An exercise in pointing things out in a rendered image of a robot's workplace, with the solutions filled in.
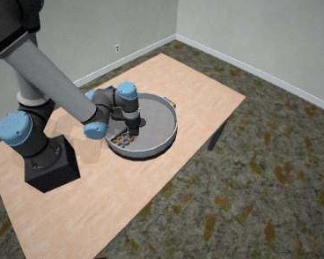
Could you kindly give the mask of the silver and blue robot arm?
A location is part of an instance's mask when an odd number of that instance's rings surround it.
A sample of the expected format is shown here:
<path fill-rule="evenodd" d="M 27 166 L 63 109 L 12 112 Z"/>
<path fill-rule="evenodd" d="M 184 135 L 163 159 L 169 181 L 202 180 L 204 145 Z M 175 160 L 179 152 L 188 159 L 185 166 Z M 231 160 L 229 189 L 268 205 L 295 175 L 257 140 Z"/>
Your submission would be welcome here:
<path fill-rule="evenodd" d="M 44 0 L 0 0 L 0 59 L 12 67 L 19 88 L 19 108 L 0 121 L 0 138 L 35 172 L 49 169 L 62 155 L 58 142 L 43 132 L 55 104 L 94 140 L 107 134 L 112 107 L 126 113 L 139 108 L 134 83 L 124 81 L 117 90 L 93 89 L 86 96 L 37 48 L 43 5 Z"/>

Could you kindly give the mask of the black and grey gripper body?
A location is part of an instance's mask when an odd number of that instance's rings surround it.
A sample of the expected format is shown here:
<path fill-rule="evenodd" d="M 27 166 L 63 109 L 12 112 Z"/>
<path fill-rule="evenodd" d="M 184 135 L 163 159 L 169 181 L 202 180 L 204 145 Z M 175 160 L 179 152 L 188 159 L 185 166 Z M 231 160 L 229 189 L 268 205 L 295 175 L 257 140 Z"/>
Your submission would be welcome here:
<path fill-rule="evenodd" d="M 120 107 L 111 108 L 111 119 L 115 121 L 125 121 L 126 126 L 129 128 L 129 135 L 134 137 L 139 135 L 139 125 L 141 123 L 139 107 L 137 111 L 133 113 L 125 113 Z"/>

